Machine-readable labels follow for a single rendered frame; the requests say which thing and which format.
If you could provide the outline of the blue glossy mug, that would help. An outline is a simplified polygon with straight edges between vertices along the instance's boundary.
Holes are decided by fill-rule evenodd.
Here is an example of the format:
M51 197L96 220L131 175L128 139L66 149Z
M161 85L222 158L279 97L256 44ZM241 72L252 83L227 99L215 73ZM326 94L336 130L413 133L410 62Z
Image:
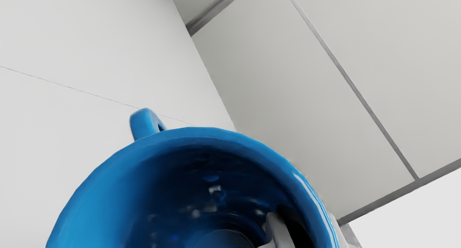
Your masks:
M318 194L286 158L220 128L168 130L130 115L134 142L95 168L45 248L258 248L269 212L295 248L340 248Z

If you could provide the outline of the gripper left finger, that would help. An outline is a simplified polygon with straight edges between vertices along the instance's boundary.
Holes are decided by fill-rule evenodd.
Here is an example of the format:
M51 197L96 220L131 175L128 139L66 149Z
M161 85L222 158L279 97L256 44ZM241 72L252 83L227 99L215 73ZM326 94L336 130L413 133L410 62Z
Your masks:
M265 222L265 244L258 248L295 248L290 232L281 215L269 212Z

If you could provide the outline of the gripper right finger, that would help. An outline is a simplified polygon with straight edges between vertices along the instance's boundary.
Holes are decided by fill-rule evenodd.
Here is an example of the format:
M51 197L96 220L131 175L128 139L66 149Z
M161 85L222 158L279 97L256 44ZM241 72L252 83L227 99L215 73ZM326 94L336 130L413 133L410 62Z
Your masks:
M359 243L357 236L349 224L340 226L333 214L328 215L336 232L337 239L339 240L340 248L362 248L362 245Z

